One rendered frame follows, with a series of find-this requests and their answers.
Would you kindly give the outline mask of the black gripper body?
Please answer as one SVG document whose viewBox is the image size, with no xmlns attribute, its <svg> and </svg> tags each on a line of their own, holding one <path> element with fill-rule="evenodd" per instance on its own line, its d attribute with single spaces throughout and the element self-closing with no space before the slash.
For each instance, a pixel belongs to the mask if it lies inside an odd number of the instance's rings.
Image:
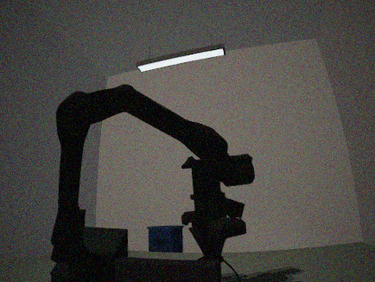
<svg viewBox="0 0 375 282">
<path fill-rule="evenodd" d="M 222 213 L 221 197 L 226 195 L 220 193 L 220 188 L 194 189 L 190 197 L 194 200 L 195 211 L 184 212 L 181 224 L 192 223 L 194 229 L 207 228 L 209 236 L 215 240 L 246 234 L 243 220 L 232 216 L 226 218 L 226 212 Z"/>
</svg>

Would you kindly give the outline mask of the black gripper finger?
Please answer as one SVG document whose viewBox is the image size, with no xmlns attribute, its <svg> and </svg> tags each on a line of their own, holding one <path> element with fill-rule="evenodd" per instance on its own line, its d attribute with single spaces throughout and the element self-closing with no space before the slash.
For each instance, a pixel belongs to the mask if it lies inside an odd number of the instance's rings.
<svg viewBox="0 0 375 282">
<path fill-rule="evenodd" d="M 220 256 L 226 239 L 215 240 L 213 237 L 209 236 L 209 234 L 202 234 L 201 237 L 206 244 L 207 251 L 210 255 L 211 260 L 220 260 Z"/>
<path fill-rule="evenodd" d="M 203 252 L 204 256 L 208 255 L 206 244 L 201 237 L 202 234 L 208 234 L 207 228 L 201 228 L 201 229 L 194 229 L 189 228 L 189 231 L 191 231 L 193 237 L 196 239 L 196 243 L 198 244 L 200 250 Z"/>
</svg>

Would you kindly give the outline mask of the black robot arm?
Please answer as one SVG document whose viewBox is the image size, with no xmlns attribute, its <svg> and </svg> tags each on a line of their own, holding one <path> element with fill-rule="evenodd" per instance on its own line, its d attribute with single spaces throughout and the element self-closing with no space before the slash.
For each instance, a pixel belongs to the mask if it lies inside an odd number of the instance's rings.
<svg viewBox="0 0 375 282">
<path fill-rule="evenodd" d="M 99 258 L 83 243 L 86 210 L 79 208 L 79 182 L 86 134 L 91 124 L 127 112 L 186 145 L 200 160 L 188 157 L 181 166 L 192 169 L 194 189 L 217 189 L 254 182 L 249 154 L 229 156 L 228 143 L 213 128 L 189 121 L 124 84 L 91 93 L 77 91 L 57 108 L 60 140 L 58 214 L 52 232 L 51 260 L 85 277 Z"/>
</svg>

